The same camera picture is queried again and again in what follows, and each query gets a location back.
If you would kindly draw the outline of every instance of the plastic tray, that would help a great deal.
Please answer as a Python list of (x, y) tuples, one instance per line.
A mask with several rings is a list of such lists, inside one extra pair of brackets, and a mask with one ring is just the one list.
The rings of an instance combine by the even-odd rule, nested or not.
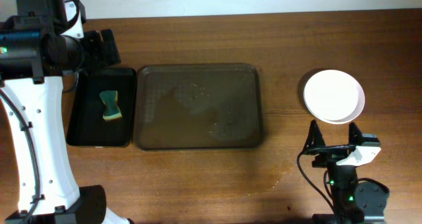
[[(100, 92), (118, 91), (118, 105), (122, 118), (105, 121), (105, 105)], [(67, 143), (72, 146), (126, 146), (131, 139), (136, 92), (136, 72), (133, 69), (102, 69), (90, 74), (81, 73)]]
[(138, 72), (133, 140), (142, 150), (259, 145), (257, 71), (244, 64), (144, 67)]

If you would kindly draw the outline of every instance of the wood grain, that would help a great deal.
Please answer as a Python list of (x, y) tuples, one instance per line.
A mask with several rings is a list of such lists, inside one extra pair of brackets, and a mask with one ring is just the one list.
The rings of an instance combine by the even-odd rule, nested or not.
[[(310, 218), (329, 207), (301, 177), (295, 159), (313, 117), (301, 87), (315, 69), (338, 69), (362, 85), (356, 123), (377, 134), (380, 155), (358, 169), (390, 187), (389, 223), (422, 219), (422, 10), (257, 14), (90, 20), (111, 28), (122, 63), (250, 63), (260, 73), (265, 141), (255, 150), (142, 152), (68, 146), (80, 186), (101, 184), (107, 205), (135, 223), (252, 223)], [(70, 86), (72, 78), (66, 78)], [(69, 124), (74, 94), (63, 97)], [(329, 145), (347, 125), (319, 122)], [(17, 209), (18, 175), (5, 113), (0, 113), (0, 219)], [(322, 169), (302, 162), (320, 187)]]

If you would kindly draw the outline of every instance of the white plate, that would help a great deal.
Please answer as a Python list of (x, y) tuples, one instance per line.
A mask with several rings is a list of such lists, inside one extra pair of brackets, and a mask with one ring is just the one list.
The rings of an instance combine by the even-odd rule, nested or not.
[(359, 116), (365, 105), (362, 86), (349, 74), (324, 70), (305, 85), (303, 98), (308, 110), (318, 119), (344, 124)]

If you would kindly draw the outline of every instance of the sponge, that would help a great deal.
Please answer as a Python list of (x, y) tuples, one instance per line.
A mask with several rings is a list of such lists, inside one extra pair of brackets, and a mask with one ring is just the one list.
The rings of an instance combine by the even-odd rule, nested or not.
[(117, 105), (117, 91), (104, 91), (100, 93), (100, 98), (105, 105), (103, 119), (105, 121), (112, 121), (121, 118), (120, 108)]

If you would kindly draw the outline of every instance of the black cable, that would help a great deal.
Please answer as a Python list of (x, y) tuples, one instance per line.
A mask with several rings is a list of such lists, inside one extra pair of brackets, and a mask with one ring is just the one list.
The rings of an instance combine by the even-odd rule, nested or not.
[(63, 90), (63, 94), (64, 93), (69, 93), (69, 92), (73, 92), (76, 90), (76, 87), (78, 86), (78, 82), (79, 82), (79, 72), (81, 71), (80, 67), (82, 66), (82, 64), (85, 61), (85, 51), (84, 51), (84, 47), (82, 46), (82, 44), (74, 39), (73, 37), (70, 36), (64, 36), (66, 38), (69, 38), (71, 40), (73, 40), (77, 45), (78, 45), (78, 52), (80, 52), (80, 61), (79, 61), (79, 65), (75, 70), (75, 83), (73, 84), (73, 86), (67, 90)]
[(342, 150), (353, 150), (356, 148), (356, 145), (352, 145), (352, 144), (347, 144), (347, 145), (337, 145), (337, 146), (325, 146), (325, 147), (321, 147), (321, 148), (308, 148), (306, 150), (303, 151), (303, 154), (305, 155), (309, 155), (309, 154), (313, 154), (315, 152), (329, 152), (330, 150), (337, 150), (337, 149), (342, 149)]
[(29, 152), (31, 156), (31, 162), (32, 162), (32, 169), (34, 171), (34, 178), (35, 178), (35, 195), (32, 197), (32, 206), (29, 210), (29, 212), (26, 214), (26, 217), (20, 222), (20, 223), (27, 223), (28, 220), (32, 217), (32, 214), (34, 213), (35, 209), (37, 208), (38, 201), (40, 200), (40, 172), (38, 170), (38, 164), (37, 164), (37, 158), (35, 154), (35, 148), (34, 148), (34, 142), (32, 141), (31, 133), (29, 131), (29, 127), (25, 122), (24, 117), (19, 112), (19, 110), (16, 108), (16, 106), (13, 104), (13, 102), (10, 100), (9, 97), (7, 97), (6, 93), (0, 89), (0, 96), (1, 98), (6, 102), (6, 104), (12, 109), (12, 112), (16, 115), (18, 118), (22, 128), (21, 131), (25, 132), (26, 140), (28, 141), (28, 147)]
[(79, 0), (72, 0), (72, 1), (76, 6), (76, 14), (74, 15), (74, 17), (70, 21), (67, 22), (67, 28), (60, 31), (60, 34), (67, 31), (68, 29), (72, 28), (77, 23), (77, 21), (79, 19), (79, 14), (80, 14), (79, 2), (80, 1)]
[(328, 186), (327, 186), (327, 184), (328, 184), (328, 182), (327, 182), (327, 174), (328, 174), (328, 171), (325, 171), (324, 172), (324, 188), (325, 188), (325, 191), (327, 192), (328, 196), (332, 199), (331, 192), (330, 192), (330, 190), (328, 189)]
[(69, 92), (73, 92), (76, 90), (76, 87), (78, 86), (78, 82), (79, 82), (79, 72), (75, 72), (75, 83), (73, 84), (73, 86), (67, 90), (64, 90), (62, 93), (69, 93)]
[(380, 186), (384, 190), (385, 193), (390, 193), (390, 189), (387, 186), (381, 184), (380, 182), (378, 182), (378, 181), (376, 181), (374, 179), (371, 179), (371, 178), (360, 178), (360, 179), (357, 180), (357, 182), (359, 182), (359, 181), (372, 182), (372, 183)]
[(335, 215), (336, 212), (334, 211), (334, 206), (331, 204), (330, 200), (327, 198), (327, 196), (325, 196), (325, 194), (318, 187), (315, 186), (315, 184), (312, 183), (312, 181), (308, 178), (308, 176), (306, 176), (305, 172), (303, 172), (301, 162), (300, 162), (302, 155), (303, 155), (303, 152), (299, 153), (299, 155), (297, 156), (297, 159), (296, 159), (297, 168), (299, 168), (299, 171), (301, 172), (303, 178), (305, 178), (305, 180), (325, 199), (325, 201), (330, 206), (332, 212)]

